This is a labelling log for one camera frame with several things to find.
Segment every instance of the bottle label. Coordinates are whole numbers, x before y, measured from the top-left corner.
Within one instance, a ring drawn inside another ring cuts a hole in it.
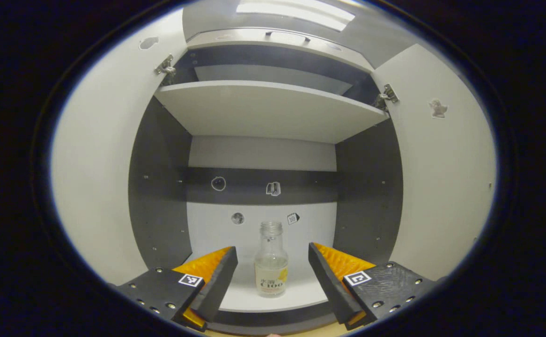
[[[256,272],[256,288],[262,293],[276,295],[286,290],[288,267],[280,269],[265,269],[254,265]]]

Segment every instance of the white back panel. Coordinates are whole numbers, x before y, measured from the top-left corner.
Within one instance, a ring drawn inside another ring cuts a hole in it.
[[[154,68],[186,49],[181,17],[181,10],[166,15],[104,55],[69,97],[52,143],[61,222],[81,257],[115,285],[147,270],[130,222],[129,164],[144,110],[164,77]],[[159,42],[141,50],[149,37]]]
[[[189,166],[335,172],[335,145],[292,139],[194,136]]]
[[[188,224],[192,256],[198,258],[217,249],[235,246],[237,268],[221,303],[221,310],[267,312],[307,307],[327,301],[309,264],[309,242],[333,244],[336,203],[311,205],[213,205],[188,203]],[[244,215],[236,225],[234,213]],[[288,225],[288,215],[297,213],[300,220]],[[260,246],[260,223],[280,221],[284,248],[288,252],[288,287],[276,299],[260,297],[254,280],[254,254]]]
[[[496,179],[491,130],[461,79],[418,44],[372,76],[382,91],[390,83],[400,99],[387,103],[404,178],[391,260],[438,279],[462,261],[487,220]],[[431,117],[434,98],[447,105],[445,119]]]

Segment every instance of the sticker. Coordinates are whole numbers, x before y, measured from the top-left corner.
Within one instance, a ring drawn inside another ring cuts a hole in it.
[[[214,190],[221,192],[222,190],[225,190],[225,186],[227,186],[227,182],[225,181],[224,177],[215,177],[213,180],[211,180],[211,187]]]
[[[279,182],[270,182],[267,184],[267,195],[279,196],[281,194],[281,184]]]
[[[442,105],[439,99],[434,98],[429,102],[429,107],[431,108],[431,117],[433,118],[446,118],[446,111],[448,111],[448,105]]]
[[[297,215],[297,213],[292,213],[292,214],[288,215],[288,224],[289,225],[295,224],[296,222],[298,222],[298,220],[300,220],[300,216]]]
[[[181,280],[179,280],[179,283],[185,284],[186,286],[193,286],[196,287],[200,284],[200,281],[202,281],[201,277],[196,277],[194,275],[185,274]]]
[[[359,271],[358,273],[346,275],[344,278],[351,286],[356,286],[357,284],[367,282],[371,279],[371,277],[367,275],[364,271]]]

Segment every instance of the fluorescent light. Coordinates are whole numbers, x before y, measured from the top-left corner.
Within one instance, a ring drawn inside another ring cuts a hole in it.
[[[354,15],[316,0],[241,0],[237,13],[296,17],[342,31]]]

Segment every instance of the dark gray panel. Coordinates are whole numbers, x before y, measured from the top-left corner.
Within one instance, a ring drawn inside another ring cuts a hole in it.
[[[320,328],[335,322],[328,302],[310,307],[262,313],[219,311],[208,328],[238,335],[287,334]]]
[[[211,181],[223,177],[224,190]],[[187,201],[226,205],[302,205],[337,201],[337,173],[323,171],[256,170],[190,167]],[[266,194],[267,184],[279,182],[281,194]]]
[[[192,136],[152,98],[140,122],[129,169],[129,211],[149,268],[177,267],[192,253],[184,172]]]
[[[290,68],[350,84],[371,77],[366,71],[354,66],[307,51],[273,45],[252,44],[215,45],[213,47],[192,49],[175,63],[175,69],[179,73],[179,71],[194,68],[195,66],[220,66],[222,64]]]
[[[402,215],[402,161],[391,119],[335,145],[339,198],[333,247],[389,260]]]

